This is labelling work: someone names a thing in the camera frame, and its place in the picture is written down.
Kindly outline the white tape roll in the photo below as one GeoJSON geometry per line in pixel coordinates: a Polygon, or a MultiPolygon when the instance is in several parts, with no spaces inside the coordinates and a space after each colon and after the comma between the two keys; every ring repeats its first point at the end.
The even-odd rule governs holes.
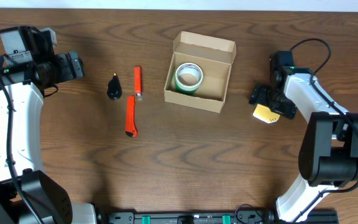
{"type": "Polygon", "coordinates": [[[203,71],[195,63],[183,63],[175,70],[175,83],[181,90],[193,91],[203,81],[203,71]]]}

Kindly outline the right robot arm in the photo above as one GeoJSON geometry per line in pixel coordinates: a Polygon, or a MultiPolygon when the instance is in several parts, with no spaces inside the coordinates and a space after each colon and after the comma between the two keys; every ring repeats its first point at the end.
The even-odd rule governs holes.
{"type": "Polygon", "coordinates": [[[300,112],[308,125],[300,173],[262,222],[312,222],[310,213],[325,196],[358,188],[358,113],[338,105],[309,68],[295,66],[290,50],[275,52],[269,62],[271,84],[257,85],[249,100],[254,117],[272,124],[300,112]]]}

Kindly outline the green tape roll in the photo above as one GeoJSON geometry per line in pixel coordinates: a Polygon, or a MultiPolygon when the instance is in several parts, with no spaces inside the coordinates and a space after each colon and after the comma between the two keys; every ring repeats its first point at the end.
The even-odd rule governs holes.
{"type": "Polygon", "coordinates": [[[185,93],[194,93],[200,86],[201,75],[196,70],[184,70],[176,72],[176,88],[185,93]]]}

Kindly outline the yellow white square packet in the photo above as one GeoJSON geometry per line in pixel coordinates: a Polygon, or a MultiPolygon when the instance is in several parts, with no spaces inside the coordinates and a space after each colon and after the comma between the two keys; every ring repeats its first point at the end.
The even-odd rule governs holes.
{"type": "Polygon", "coordinates": [[[257,104],[255,107],[255,110],[253,112],[253,117],[267,123],[275,123],[279,120],[280,115],[276,114],[274,112],[271,112],[271,110],[267,106],[263,106],[260,104],[257,104]]]}

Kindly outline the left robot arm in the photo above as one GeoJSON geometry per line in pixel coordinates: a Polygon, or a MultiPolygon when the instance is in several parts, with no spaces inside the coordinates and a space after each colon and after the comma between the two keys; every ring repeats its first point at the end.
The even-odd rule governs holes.
{"type": "Polygon", "coordinates": [[[40,150],[44,90],[83,75],[75,50],[0,56],[0,223],[97,223],[94,205],[45,173],[40,150]]]}

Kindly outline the small orange lighter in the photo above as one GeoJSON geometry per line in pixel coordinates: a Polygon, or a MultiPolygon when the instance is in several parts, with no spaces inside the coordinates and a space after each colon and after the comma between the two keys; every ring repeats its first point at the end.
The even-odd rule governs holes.
{"type": "Polygon", "coordinates": [[[135,94],[138,97],[142,96],[142,69],[140,66],[134,67],[134,87],[135,94]]]}

